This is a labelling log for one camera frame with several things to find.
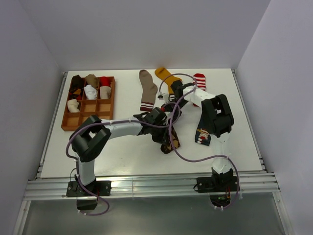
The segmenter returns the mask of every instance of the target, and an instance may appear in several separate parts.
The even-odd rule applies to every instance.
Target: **orange sock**
[[[155,71],[156,76],[161,79],[162,81],[164,81],[165,78],[167,78],[169,75],[171,75],[171,73],[164,67],[158,68]],[[174,97],[174,92],[171,88],[171,85],[173,84],[173,82],[178,81],[181,79],[179,77],[175,77],[175,76],[171,76],[168,79],[165,80],[165,83],[168,86],[168,94],[170,95],[169,99],[172,100],[172,98]]]

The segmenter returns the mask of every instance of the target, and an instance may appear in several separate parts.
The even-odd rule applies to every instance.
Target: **wooden organizer tray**
[[[75,131],[90,115],[97,115],[100,119],[113,119],[113,108],[114,108],[114,93],[115,93],[115,79],[114,77],[108,77],[111,82],[111,98],[110,99],[100,99],[100,84],[97,89],[97,99],[87,99],[85,91],[83,91],[83,99],[78,100],[80,103],[79,113],[70,113],[67,108],[67,102],[69,100],[69,94],[67,95],[67,101],[65,104],[65,110],[63,114],[63,120],[61,128],[64,131]]]

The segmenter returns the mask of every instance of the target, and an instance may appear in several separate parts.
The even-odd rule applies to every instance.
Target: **taupe sock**
[[[93,74],[89,74],[87,77],[85,77],[85,80],[88,85],[91,85],[93,88],[97,89],[99,86],[99,78],[96,77]]]
[[[153,83],[151,74],[146,70],[140,70],[139,80],[142,86],[140,110],[150,112],[156,101],[157,86]]]

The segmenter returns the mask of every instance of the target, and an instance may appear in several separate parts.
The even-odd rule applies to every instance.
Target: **table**
[[[147,71],[159,87],[161,80],[155,76],[155,70]],[[203,73],[206,76],[208,92],[227,96],[235,120],[228,141],[230,157],[239,171],[261,171],[257,149],[231,69],[175,69],[169,71],[189,75]],[[138,77],[139,70],[69,71],[47,145],[42,178],[68,177],[71,170],[75,168],[74,161],[65,155],[65,147],[72,132],[64,132],[61,129],[61,123],[72,77],[75,75],[85,77],[88,74],[115,77],[114,119],[128,118],[141,113],[139,108],[142,88]],[[189,77],[180,76],[180,78],[184,83],[191,81]],[[162,86],[162,91],[167,92],[166,84]],[[162,103],[162,100],[156,99],[155,106],[160,106]],[[175,124],[181,144],[178,151],[189,159],[214,155],[214,143],[205,146],[194,141],[201,109],[188,103],[182,112],[182,116]],[[125,136],[110,140],[106,144],[102,153],[95,160],[95,174],[97,176],[135,176],[204,173],[211,172],[211,166],[212,160],[188,163],[180,159],[174,152],[165,155],[161,152],[160,145],[152,142],[151,136]]]

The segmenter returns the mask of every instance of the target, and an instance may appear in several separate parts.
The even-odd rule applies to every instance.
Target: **white wall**
[[[297,234],[313,230],[313,2],[272,0],[237,70]]]
[[[18,1],[1,1],[0,32],[0,233],[8,235],[37,172],[61,73]]]
[[[20,0],[64,70],[236,68],[269,0]]]

